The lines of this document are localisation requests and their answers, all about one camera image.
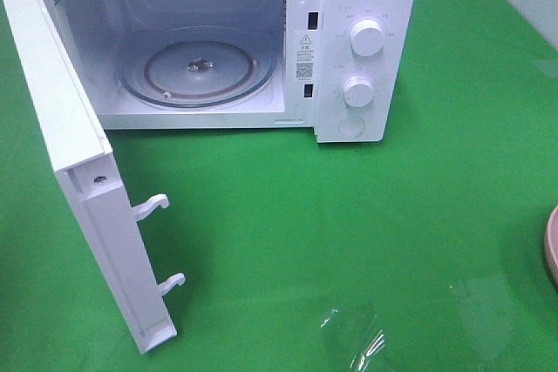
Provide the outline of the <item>round door release button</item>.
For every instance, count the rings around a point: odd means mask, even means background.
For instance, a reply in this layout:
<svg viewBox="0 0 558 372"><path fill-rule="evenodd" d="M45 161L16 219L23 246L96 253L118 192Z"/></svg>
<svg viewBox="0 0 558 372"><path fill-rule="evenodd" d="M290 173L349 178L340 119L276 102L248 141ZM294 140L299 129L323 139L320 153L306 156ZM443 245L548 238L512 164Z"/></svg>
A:
<svg viewBox="0 0 558 372"><path fill-rule="evenodd" d="M356 138L360 136L365 128L365 122L358 116L344 118L338 124L338 130L347 137Z"/></svg>

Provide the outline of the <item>white microwave knob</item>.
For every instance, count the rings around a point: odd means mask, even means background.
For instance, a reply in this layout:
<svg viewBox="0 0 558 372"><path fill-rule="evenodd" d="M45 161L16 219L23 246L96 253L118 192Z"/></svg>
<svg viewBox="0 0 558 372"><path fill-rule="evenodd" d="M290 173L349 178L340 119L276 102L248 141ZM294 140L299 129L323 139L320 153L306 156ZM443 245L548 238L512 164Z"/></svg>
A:
<svg viewBox="0 0 558 372"><path fill-rule="evenodd" d="M342 91L344 102L349 107L365 107L375 98L373 83L364 76L348 78L343 84Z"/></svg>
<svg viewBox="0 0 558 372"><path fill-rule="evenodd" d="M358 20L350 27L350 45L361 57L377 54L384 46L383 25L372 17Z"/></svg>

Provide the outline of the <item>white microwave door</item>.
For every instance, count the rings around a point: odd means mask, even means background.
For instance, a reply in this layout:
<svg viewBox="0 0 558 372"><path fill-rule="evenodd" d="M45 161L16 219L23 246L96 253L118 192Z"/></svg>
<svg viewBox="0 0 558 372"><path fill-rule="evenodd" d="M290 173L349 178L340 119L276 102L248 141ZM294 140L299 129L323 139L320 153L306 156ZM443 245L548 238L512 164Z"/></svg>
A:
<svg viewBox="0 0 558 372"><path fill-rule="evenodd" d="M182 273L158 283L138 223L158 194L132 206L112 146L44 0L3 0L52 170L140 352L176 335L164 295Z"/></svg>

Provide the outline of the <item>pink plate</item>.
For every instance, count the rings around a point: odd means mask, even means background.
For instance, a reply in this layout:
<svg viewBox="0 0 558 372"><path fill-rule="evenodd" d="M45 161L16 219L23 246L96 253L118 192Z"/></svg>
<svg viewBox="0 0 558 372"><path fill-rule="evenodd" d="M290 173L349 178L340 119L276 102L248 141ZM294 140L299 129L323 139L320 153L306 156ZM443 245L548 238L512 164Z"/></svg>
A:
<svg viewBox="0 0 558 372"><path fill-rule="evenodd" d="M543 252L545 267L548 271L548 277L552 284L557 288L558 272L557 272L557 214L558 207L555 206L548 216L543 237Z"/></svg>

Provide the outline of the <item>glass microwave turntable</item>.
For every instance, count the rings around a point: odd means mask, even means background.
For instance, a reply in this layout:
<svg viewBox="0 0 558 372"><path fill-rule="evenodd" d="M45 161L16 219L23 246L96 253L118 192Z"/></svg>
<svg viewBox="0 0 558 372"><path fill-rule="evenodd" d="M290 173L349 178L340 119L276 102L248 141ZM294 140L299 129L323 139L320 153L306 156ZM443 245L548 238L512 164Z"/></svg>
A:
<svg viewBox="0 0 558 372"><path fill-rule="evenodd" d="M141 32L122 52L120 80L155 105L205 108L261 88L282 52L282 30L190 26Z"/></svg>

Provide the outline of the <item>green table mat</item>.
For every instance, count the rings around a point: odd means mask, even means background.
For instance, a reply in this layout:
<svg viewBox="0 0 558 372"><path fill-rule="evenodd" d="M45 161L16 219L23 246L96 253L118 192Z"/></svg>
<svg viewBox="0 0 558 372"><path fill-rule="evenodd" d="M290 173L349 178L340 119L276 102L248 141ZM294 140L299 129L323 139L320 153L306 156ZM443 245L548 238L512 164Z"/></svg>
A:
<svg viewBox="0 0 558 372"><path fill-rule="evenodd" d="M557 54L506 0L415 0L378 143L111 132L178 334L130 336L1 23L4 371L554 371Z"/></svg>

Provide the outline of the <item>white microwave oven body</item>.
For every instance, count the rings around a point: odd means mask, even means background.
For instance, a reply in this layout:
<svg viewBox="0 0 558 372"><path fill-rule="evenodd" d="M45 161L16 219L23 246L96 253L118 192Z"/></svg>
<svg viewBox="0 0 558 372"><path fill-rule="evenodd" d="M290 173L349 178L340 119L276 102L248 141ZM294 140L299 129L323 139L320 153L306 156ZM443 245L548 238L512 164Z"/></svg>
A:
<svg viewBox="0 0 558 372"><path fill-rule="evenodd" d="M321 142L378 141L384 135L413 0L44 0L104 132L114 129L310 127ZM376 18L384 46L361 57L350 27ZM141 32L190 26L282 30L283 52L268 82L248 96L205 108L146 102L121 83L122 52ZM375 98L349 107L342 87L369 78ZM338 130L358 116L363 133Z"/></svg>

